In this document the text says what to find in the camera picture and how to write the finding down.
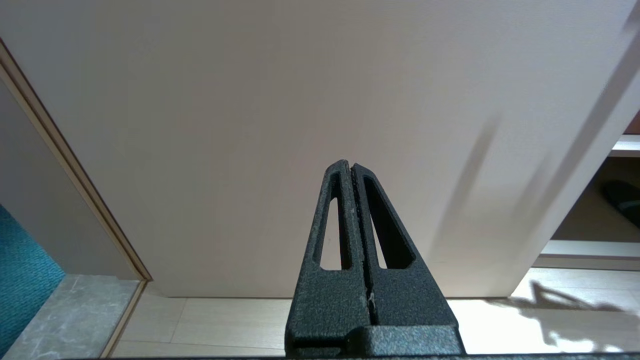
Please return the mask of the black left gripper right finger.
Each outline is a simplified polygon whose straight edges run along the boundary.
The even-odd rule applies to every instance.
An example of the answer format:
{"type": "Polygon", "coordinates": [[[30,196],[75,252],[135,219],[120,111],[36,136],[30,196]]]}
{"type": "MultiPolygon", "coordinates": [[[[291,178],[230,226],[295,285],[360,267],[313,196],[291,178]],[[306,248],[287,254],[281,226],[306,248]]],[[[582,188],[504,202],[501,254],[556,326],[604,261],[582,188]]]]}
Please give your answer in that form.
{"type": "Polygon", "coordinates": [[[457,328],[453,311],[377,176],[358,163],[351,175],[372,323],[457,328]]]}

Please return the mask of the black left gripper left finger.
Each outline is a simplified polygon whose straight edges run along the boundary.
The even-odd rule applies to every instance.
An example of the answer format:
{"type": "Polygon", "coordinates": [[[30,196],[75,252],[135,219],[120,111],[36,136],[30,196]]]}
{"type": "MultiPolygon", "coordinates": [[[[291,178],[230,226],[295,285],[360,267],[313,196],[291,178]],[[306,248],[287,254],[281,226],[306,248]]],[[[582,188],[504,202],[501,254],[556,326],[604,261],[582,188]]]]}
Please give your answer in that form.
{"type": "Polygon", "coordinates": [[[349,163],[327,167],[285,326],[288,358],[338,358],[350,332],[370,325],[364,250],[349,163]],[[340,269],[322,268],[330,203],[336,199],[340,269]]]}

